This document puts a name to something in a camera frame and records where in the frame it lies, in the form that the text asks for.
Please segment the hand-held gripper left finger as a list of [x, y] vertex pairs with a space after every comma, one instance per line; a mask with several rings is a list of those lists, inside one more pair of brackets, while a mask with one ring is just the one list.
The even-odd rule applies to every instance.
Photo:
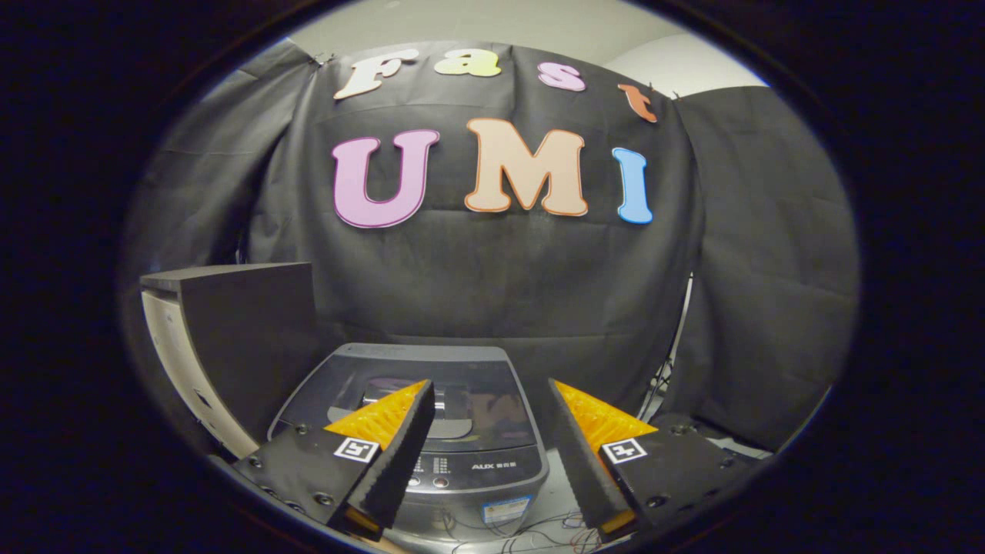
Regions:
[[233, 470], [313, 522], [380, 537], [394, 525], [434, 414], [434, 385], [423, 379], [327, 426], [281, 432]]

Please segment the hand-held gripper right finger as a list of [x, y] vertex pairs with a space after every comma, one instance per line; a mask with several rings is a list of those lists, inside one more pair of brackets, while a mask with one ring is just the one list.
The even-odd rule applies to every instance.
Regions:
[[601, 536], [668, 532], [749, 480], [753, 464], [686, 419], [652, 426], [549, 380], [555, 444], [582, 518]]

